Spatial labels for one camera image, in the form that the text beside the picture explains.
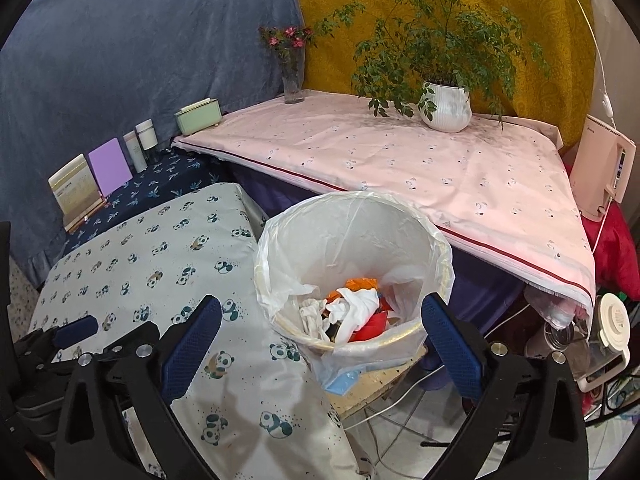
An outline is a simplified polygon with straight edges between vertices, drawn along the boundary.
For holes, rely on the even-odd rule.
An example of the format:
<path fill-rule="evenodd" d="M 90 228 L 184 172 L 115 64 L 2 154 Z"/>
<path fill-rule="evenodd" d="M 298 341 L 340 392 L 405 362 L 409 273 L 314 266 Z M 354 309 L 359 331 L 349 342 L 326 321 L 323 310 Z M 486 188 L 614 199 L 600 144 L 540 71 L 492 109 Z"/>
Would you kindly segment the pink table cloth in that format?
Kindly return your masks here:
<path fill-rule="evenodd" d="M 444 133 L 419 117 L 375 116 L 358 96 L 311 91 L 297 104 L 237 110 L 174 143 L 316 193 L 396 194 L 451 245 L 593 314 L 593 255 L 555 126 L 476 115 Z"/>

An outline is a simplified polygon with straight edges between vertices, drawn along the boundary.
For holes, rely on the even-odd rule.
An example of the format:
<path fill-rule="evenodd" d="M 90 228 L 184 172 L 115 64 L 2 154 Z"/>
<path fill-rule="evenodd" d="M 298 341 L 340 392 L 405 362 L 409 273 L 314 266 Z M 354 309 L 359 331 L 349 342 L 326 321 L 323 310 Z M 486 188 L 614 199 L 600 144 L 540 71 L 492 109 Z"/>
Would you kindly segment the pink white appliance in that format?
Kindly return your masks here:
<path fill-rule="evenodd" d="M 586 117 L 570 170 L 570 186 L 583 217 L 599 222 L 609 203 L 623 201 L 636 149 L 628 136 L 598 118 Z"/>

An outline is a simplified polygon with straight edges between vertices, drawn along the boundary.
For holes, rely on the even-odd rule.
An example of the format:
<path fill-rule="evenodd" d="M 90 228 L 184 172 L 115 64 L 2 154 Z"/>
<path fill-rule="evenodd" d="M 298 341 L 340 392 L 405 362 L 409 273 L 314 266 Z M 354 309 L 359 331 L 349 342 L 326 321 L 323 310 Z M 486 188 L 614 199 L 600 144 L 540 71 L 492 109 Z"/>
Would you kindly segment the beige calendar stand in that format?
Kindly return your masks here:
<path fill-rule="evenodd" d="M 63 228 L 73 233 L 106 205 L 87 159 L 77 155 L 48 179 L 63 214 Z"/>

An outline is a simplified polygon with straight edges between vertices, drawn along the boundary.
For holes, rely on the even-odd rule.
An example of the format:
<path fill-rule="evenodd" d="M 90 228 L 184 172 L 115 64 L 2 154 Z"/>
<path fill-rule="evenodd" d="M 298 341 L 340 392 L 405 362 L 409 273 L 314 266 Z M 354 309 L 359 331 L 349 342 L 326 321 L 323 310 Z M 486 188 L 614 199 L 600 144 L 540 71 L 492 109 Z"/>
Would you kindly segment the green plant in white pot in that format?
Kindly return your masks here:
<path fill-rule="evenodd" d="M 487 10 L 469 0 L 383 0 L 373 12 L 368 0 L 350 0 L 316 21 L 319 36 L 334 36 L 357 18 L 372 18 L 370 32 L 356 43 L 352 88 L 376 117 L 392 110 L 433 119 L 444 110 L 438 90 L 462 99 L 478 96 L 501 117 L 514 97 L 518 68 L 534 64 L 550 73 L 544 50 L 525 36 L 520 19 L 506 6 Z"/>

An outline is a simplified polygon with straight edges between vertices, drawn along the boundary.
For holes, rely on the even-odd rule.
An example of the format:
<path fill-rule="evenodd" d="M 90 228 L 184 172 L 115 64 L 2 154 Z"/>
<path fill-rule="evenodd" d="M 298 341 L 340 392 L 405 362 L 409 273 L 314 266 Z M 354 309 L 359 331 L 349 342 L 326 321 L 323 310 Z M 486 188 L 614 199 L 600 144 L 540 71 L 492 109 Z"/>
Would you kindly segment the white cap dark jar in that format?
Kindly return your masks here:
<path fill-rule="evenodd" d="M 143 154 L 150 164 L 157 162 L 157 136 L 151 119 L 140 122 L 135 127 Z"/>

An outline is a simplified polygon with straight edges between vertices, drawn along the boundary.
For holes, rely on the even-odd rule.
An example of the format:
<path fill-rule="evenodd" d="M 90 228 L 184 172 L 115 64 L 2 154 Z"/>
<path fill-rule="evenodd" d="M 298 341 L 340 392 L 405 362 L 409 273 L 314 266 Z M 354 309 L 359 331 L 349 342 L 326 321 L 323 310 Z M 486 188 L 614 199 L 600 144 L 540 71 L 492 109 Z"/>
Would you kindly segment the mustard yellow cloth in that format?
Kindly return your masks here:
<path fill-rule="evenodd" d="M 340 6 L 352 1 L 366 7 L 350 27 L 317 39 L 306 52 L 307 89 L 352 93 L 354 55 L 359 41 L 367 39 L 379 18 L 397 15 L 392 0 L 299 0 L 303 17 L 313 25 Z M 543 75 L 534 62 L 517 62 L 513 100 L 506 112 L 548 122 L 559 128 L 563 142 L 579 141 L 592 99 L 596 48 L 589 31 L 591 0 L 463 0 L 491 14 L 509 9 L 521 22 L 523 36 L 540 44 L 549 63 Z"/>

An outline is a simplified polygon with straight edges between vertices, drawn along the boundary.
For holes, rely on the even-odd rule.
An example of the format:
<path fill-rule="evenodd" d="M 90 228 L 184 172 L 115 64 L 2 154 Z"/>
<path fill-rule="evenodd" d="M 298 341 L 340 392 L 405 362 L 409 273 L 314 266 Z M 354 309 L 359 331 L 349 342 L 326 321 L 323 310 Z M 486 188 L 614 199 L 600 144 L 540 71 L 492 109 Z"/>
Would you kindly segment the panda print table cloth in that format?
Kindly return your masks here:
<path fill-rule="evenodd" d="M 51 270 L 30 324 L 85 315 L 90 338 L 60 352 L 99 351 L 143 322 L 184 322 L 206 296 L 222 321 L 172 410 L 223 479 L 369 479 L 367 455 L 312 376 L 299 348 L 270 326 L 253 283 L 264 213 L 239 185 L 179 196 L 98 235 Z"/>

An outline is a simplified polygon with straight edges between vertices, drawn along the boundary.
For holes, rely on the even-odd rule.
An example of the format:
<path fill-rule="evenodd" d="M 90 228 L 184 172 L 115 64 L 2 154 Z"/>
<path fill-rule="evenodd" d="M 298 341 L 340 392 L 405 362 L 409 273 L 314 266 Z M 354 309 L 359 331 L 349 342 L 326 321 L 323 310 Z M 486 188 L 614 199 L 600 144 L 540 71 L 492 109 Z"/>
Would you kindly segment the white round lid appliance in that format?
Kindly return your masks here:
<path fill-rule="evenodd" d="M 586 368 L 576 379 L 581 392 L 603 386 L 627 367 L 630 333 L 623 301 L 610 292 L 599 297 L 587 344 Z"/>

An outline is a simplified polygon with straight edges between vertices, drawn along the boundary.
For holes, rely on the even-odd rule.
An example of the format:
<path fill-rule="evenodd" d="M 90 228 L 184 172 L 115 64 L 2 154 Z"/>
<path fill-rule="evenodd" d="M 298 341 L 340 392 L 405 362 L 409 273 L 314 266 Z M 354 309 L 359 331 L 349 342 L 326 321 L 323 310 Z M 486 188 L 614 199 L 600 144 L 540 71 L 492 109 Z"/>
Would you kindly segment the glass vase with red flowers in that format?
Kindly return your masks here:
<path fill-rule="evenodd" d="M 283 82 L 285 104 L 303 102 L 302 71 L 304 54 L 312 44 L 312 29 L 307 26 L 261 27 L 260 40 L 277 57 Z"/>

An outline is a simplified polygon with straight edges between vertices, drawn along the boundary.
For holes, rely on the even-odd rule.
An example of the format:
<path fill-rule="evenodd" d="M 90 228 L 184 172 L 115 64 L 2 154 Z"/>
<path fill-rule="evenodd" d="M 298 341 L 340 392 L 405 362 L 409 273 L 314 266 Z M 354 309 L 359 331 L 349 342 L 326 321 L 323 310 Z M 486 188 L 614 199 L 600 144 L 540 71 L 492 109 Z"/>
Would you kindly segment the white cloth gloves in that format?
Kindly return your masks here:
<path fill-rule="evenodd" d="M 346 344 L 362 330 L 381 307 L 375 288 L 337 289 L 337 297 L 305 299 L 298 309 L 303 331 L 312 338 Z"/>

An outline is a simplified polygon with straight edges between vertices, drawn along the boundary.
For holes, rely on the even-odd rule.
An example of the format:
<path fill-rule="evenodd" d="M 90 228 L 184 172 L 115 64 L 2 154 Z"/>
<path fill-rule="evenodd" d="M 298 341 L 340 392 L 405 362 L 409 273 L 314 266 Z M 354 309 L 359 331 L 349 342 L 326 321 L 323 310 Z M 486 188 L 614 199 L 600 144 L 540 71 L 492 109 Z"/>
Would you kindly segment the white bag lined trash bin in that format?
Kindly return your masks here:
<path fill-rule="evenodd" d="M 305 330 L 300 309 L 351 278 L 374 278 L 395 322 L 367 341 L 334 342 Z M 452 251 L 418 208 L 375 192 L 329 193 L 267 221 L 254 266 L 258 304 L 275 330 L 298 344 L 324 388 L 353 370 L 404 364 L 422 347 L 421 304 L 449 299 Z"/>

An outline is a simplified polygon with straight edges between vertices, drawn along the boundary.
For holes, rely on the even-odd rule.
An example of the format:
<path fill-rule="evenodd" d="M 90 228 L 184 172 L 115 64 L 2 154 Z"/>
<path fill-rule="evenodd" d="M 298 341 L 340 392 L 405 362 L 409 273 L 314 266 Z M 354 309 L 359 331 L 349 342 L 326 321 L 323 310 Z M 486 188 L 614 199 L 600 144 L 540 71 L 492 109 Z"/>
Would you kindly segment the light green tin box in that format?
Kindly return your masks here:
<path fill-rule="evenodd" d="M 190 136 L 221 122 L 222 114 L 217 99 L 206 98 L 180 108 L 175 114 L 178 128 L 183 136 Z"/>

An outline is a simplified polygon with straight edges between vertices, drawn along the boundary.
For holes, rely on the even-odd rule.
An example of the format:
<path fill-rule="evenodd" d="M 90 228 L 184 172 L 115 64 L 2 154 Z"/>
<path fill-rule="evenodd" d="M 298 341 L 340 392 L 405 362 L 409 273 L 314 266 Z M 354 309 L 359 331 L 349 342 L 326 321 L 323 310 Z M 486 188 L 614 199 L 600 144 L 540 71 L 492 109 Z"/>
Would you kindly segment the red envelope packet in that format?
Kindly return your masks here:
<path fill-rule="evenodd" d="M 388 304 L 385 298 L 380 299 L 380 306 L 369 318 L 369 321 L 364 324 L 360 330 L 356 330 L 355 333 L 350 336 L 350 342 L 367 341 L 380 336 L 385 332 L 388 315 L 392 312 L 392 307 Z"/>

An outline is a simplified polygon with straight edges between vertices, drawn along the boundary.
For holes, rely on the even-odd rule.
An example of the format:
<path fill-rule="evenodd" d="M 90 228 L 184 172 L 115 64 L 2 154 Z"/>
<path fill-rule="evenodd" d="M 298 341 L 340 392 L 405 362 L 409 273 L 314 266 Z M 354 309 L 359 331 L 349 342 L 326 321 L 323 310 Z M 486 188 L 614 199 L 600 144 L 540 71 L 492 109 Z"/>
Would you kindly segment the orange snack wrapper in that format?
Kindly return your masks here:
<path fill-rule="evenodd" d="M 361 289 L 375 289 L 378 290 L 378 280 L 376 278 L 350 278 L 343 285 L 344 289 L 348 289 L 351 292 L 358 292 Z M 332 290 L 328 296 L 326 296 L 326 302 L 331 302 L 342 298 L 343 295 L 337 290 Z"/>

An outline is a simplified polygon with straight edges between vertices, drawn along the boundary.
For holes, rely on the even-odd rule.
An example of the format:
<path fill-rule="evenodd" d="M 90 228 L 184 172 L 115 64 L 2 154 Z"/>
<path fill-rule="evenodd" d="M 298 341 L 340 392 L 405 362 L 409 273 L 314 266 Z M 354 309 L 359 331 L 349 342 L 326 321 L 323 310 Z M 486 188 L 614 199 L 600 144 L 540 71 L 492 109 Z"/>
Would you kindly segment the navy leaf print cloth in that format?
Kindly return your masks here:
<path fill-rule="evenodd" d="M 167 150 L 158 162 L 114 191 L 104 208 L 68 234 L 62 255 L 137 214 L 214 183 L 234 182 L 228 162 L 216 157 Z"/>

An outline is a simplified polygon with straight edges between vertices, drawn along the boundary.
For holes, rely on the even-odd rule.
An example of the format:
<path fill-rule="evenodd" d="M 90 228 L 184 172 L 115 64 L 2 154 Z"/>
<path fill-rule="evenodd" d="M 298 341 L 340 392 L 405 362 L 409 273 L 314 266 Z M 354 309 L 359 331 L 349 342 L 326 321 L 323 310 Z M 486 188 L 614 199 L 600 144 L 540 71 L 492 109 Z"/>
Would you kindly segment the blue grey sofa cover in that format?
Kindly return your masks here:
<path fill-rule="evenodd" d="M 167 142 L 201 99 L 228 113 L 274 98 L 258 29 L 301 19 L 298 0 L 32 0 L 1 50 L 1 215 L 26 278 L 62 254 L 55 171 L 145 120 Z"/>

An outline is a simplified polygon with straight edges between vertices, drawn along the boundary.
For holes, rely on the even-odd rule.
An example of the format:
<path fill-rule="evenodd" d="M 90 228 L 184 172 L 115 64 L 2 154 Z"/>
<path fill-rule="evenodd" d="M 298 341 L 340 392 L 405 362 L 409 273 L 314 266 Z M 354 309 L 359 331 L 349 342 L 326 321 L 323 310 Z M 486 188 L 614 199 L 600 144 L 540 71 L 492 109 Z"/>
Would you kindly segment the slim white tube bottle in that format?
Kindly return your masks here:
<path fill-rule="evenodd" d="M 129 131 L 122 137 L 122 140 L 125 142 L 136 173 L 140 174 L 140 172 L 148 168 L 148 164 L 146 163 L 137 133 L 134 130 Z"/>

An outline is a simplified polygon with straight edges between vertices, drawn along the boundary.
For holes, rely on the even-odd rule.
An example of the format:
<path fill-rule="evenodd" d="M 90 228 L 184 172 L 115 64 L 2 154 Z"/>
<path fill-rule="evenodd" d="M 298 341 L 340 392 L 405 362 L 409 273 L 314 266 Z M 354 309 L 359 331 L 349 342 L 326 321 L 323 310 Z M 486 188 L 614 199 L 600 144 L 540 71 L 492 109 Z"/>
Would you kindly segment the purple card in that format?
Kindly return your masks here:
<path fill-rule="evenodd" d="M 110 196 L 126 184 L 132 174 L 120 144 L 113 138 L 88 154 L 88 159 L 103 196 Z"/>

